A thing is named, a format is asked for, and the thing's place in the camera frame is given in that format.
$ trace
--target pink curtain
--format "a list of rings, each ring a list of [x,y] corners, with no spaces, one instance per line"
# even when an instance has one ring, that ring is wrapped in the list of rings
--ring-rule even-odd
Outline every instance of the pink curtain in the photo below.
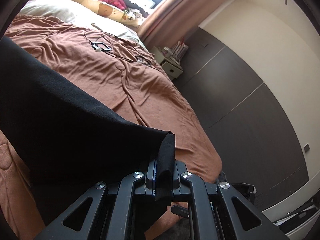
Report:
[[[136,30],[147,49],[172,47],[225,0],[164,0]]]

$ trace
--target white pillow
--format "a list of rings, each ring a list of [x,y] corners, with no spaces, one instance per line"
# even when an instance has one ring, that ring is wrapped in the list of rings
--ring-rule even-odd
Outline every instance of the white pillow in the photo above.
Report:
[[[65,23],[111,33],[119,38],[142,44],[135,31],[114,20],[101,17],[71,0],[30,0],[19,14],[54,16]]]

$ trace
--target floor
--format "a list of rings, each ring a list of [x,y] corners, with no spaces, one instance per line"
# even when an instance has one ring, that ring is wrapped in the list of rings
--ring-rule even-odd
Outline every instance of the floor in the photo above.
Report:
[[[174,85],[194,109],[231,183],[257,189],[264,210],[308,181],[295,131],[261,78],[236,53],[198,28],[187,40]]]

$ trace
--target metal screw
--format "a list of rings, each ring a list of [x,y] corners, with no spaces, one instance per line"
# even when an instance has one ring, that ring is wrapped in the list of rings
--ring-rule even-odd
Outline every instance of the metal screw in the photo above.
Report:
[[[222,182],[222,183],[220,183],[220,187],[223,189],[228,189],[228,188],[230,188],[230,184],[227,182]]]
[[[182,177],[184,177],[185,179],[190,179],[192,177],[192,173],[191,172],[184,172],[184,173],[182,173]]]
[[[96,189],[102,189],[105,186],[106,186],[106,184],[104,182],[102,182],[102,181],[97,182],[96,185],[95,185]]]
[[[133,173],[133,176],[137,179],[142,178],[143,177],[143,173],[141,171],[136,171]]]

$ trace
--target pink blanket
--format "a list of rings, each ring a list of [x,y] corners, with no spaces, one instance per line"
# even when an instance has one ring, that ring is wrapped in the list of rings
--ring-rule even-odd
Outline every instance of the pink blanket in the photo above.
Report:
[[[55,17],[26,15],[17,16],[5,35],[126,120],[173,132],[176,159],[185,162],[190,172],[214,182],[221,171],[221,160],[194,111],[152,54],[131,41],[107,35],[99,38],[115,54],[136,60],[133,46],[152,66],[129,63],[95,52],[84,32],[92,41],[104,35]],[[32,240],[44,227],[28,187],[28,168],[0,132],[0,205],[23,240]],[[178,220],[167,211],[145,233],[146,238],[155,238]]]

